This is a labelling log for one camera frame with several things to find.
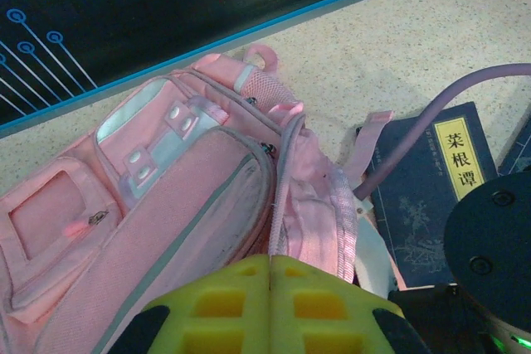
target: yellow label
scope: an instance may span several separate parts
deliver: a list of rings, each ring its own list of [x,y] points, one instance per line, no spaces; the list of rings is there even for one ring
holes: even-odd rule
[[[485,182],[465,118],[434,124],[457,200]]]

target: book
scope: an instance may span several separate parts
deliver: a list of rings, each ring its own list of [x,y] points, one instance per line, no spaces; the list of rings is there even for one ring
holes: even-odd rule
[[[415,122],[386,125],[369,175]],[[373,192],[378,230],[408,288],[454,282],[443,251],[446,220],[461,198],[496,177],[477,109],[469,102],[443,109]]]
[[[531,118],[528,119],[520,133],[516,137],[507,155],[498,168],[498,174],[522,172],[526,167],[531,166]]]

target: pink strap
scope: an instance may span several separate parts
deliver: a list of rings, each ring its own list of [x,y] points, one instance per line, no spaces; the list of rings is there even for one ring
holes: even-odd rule
[[[367,170],[383,127],[392,120],[393,115],[394,111],[375,112],[368,115],[365,124],[355,138],[354,150],[343,167],[351,189],[356,188],[361,176]]]
[[[243,61],[247,62],[249,58],[251,58],[255,54],[260,56],[265,62],[265,66],[263,69],[264,72],[268,74],[276,73],[276,68],[279,64],[279,57],[276,55],[273,49],[266,45],[254,43],[247,48],[246,54],[243,56]]]

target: screw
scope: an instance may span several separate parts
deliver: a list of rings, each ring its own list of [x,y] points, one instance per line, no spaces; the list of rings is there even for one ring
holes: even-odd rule
[[[485,257],[474,256],[470,259],[470,269],[478,275],[487,275],[492,271],[492,264]]]
[[[508,191],[497,191],[492,194],[492,200],[498,206],[508,206],[514,202],[514,194]]]

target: blue stripe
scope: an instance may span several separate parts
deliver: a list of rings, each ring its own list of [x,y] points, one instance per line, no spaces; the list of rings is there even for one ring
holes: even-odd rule
[[[129,80],[141,77],[142,75],[146,75],[146,74],[148,74],[150,72],[153,72],[155,70],[158,70],[160,68],[164,68],[165,66],[168,66],[168,65],[174,64],[176,62],[185,60],[187,58],[193,57],[193,56],[195,56],[195,55],[197,55],[199,53],[202,53],[204,51],[209,51],[212,48],[224,45],[224,44],[228,43],[229,41],[234,41],[234,40],[239,39],[241,37],[250,35],[252,33],[259,32],[259,31],[261,31],[263,29],[266,29],[268,27],[273,27],[274,25],[280,24],[281,22],[288,21],[291,18],[298,17],[300,15],[306,14],[307,12],[312,12],[314,10],[317,10],[319,8],[328,6],[328,5],[333,4],[335,2],[338,2],[338,1],[340,1],[340,0],[322,0],[320,2],[313,3],[313,4],[309,5],[309,6],[302,7],[299,10],[295,10],[294,12],[289,12],[289,13],[285,14],[284,16],[273,18],[272,20],[269,20],[268,22],[263,22],[263,23],[261,23],[259,25],[256,25],[254,27],[248,28],[248,29],[246,29],[244,31],[241,31],[241,32],[238,32],[238,33],[236,33],[234,35],[230,35],[230,36],[228,36],[228,37],[226,37],[224,39],[221,39],[219,41],[214,41],[213,43],[210,43],[209,45],[205,45],[205,46],[199,47],[199,48],[197,48],[197,49],[195,49],[193,51],[189,51],[188,53],[184,53],[184,54],[182,54],[180,56],[174,57],[174,58],[172,58],[170,60],[167,60],[165,62],[161,62],[160,64],[151,66],[151,67],[146,68],[144,70],[140,70],[139,72],[135,72],[134,74],[131,74],[129,76],[125,76],[124,78],[115,80],[114,82],[111,82],[111,83],[109,83],[107,85],[103,85],[103,86],[101,86],[101,87],[99,87],[97,89],[93,89],[93,90],[87,91],[86,93],[84,93],[82,95],[78,95],[78,96],[76,96],[73,99],[67,99],[65,101],[62,101],[59,104],[54,104],[51,107],[48,107],[46,109],[41,109],[41,110],[39,110],[37,112],[29,114],[28,116],[24,116],[24,117],[22,117],[20,119],[16,119],[16,120],[13,120],[11,122],[7,122],[6,124],[4,124],[4,125],[2,125],[0,127],[0,132],[2,130],[4,130],[4,129],[11,128],[13,126],[16,126],[17,124],[21,124],[21,123],[26,122],[28,120],[31,120],[33,118],[42,116],[42,115],[44,115],[44,114],[46,114],[48,112],[52,112],[52,111],[54,111],[56,109],[59,109],[59,108],[64,107],[64,106],[67,106],[68,104],[73,104],[73,103],[75,103],[77,101],[82,101],[83,99],[87,99],[87,98],[89,98],[92,95],[100,93],[100,92],[102,92],[104,90],[111,89],[111,88],[113,88],[113,87],[115,87],[117,85],[121,85],[123,83],[128,82]]]

